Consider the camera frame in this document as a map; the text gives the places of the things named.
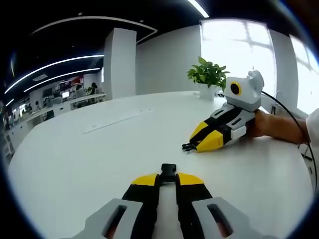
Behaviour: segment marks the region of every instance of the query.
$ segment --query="round table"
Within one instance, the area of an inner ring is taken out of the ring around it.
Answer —
[[[241,139],[207,153],[185,153],[203,120],[225,102],[172,92],[102,102],[37,125],[8,168],[13,191],[45,238],[72,237],[137,177],[162,163],[201,178],[213,197],[245,213],[264,235],[286,237],[313,199],[296,145],[269,137]],[[156,239],[182,238],[175,186],[160,188]]]

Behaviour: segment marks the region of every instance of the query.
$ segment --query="bright window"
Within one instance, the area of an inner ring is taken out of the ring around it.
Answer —
[[[290,36],[298,71],[297,108],[311,114],[319,108],[319,66],[314,54],[297,38]]]
[[[25,104],[19,106],[20,116],[22,117],[22,111],[25,111]]]
[[[228,76],[246,77],[248,71],[259,70],[263,90],[276,93],[276,61],[274,48],[265,24],[238,19],[203,20],[201,56],[220,66],[226,65]]]
[[[102,67],[102,70],[101,70],[101,82],[102,83],[104,82],[104,67]]]

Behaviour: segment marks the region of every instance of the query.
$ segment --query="green leaves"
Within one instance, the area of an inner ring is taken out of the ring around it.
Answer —
[[[192,65],[194,69],[190,69],[187,72],[188,79],[192,79],[194,83],[207,84],[208,88],[211,85],[216,85],[224,90],[226,87],[226,74],[229,73],[229,71],[224,71],[226,66],[213,65],[211,61],[206,61],[200,56],[198,61],[200,65]]]
[[[205,61],[204,58],[201,58],[200,56],[198,57],[198,62],[201,64],[201,65],[205,65],[205,63],[207,63],[207,61]]]

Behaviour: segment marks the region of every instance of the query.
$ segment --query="office chair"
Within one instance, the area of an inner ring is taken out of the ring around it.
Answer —
[[[48,113],[46,113],[46,117],[45,117],[45,120],[44,120],[44,121],[47,121],[47,120],[49,120],[49,119],[51,119],[51,118],[54,118],[54,112],[53,112],[53,110],[48,111]]]
[[[53,105],[58,105],[58,104],[61,104],[62,103],[62,97],[57,97],[57,98],[54,98],[53,100],[51,100],[52,104]]]
[[[80,98],[80,97],[83,97],[85,96],[85,90],[83,88],[75,91],[75,97],[76,98]]]

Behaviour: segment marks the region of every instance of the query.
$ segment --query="gray gripper housing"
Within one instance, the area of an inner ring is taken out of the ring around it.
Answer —
[[[125,209],[124,214],[116,227],[113,239],[130,239],[133,226],[142,207],[141,202],[112,199],[101,209],[85,220],[84,229],[72,239],[105,239],[103,236],[109,229],[114,217],[120,210]]]
[[[228,239],[277,239],[263,236],[249,226],[248,217],[220,197],[192,202],[198,215],[205,239],[223,239],[211,209],[222,214],[232,233]],[[130,239],[134,223],[142,207],[141,202],[112,199],[101,209],[89,216],[84,229],[70,239],[105,239],[103,236],[109,229],[120,208],[125,211],[116,227],[113,239]]]
[[[232,231],[228,239],[277,239],[273,236],[263,236],[249,225],[248,217],[240,210],[220,197],[192,202],[198,215],[205,239],[223,239],[215,221],[212,210],[219,214]]]

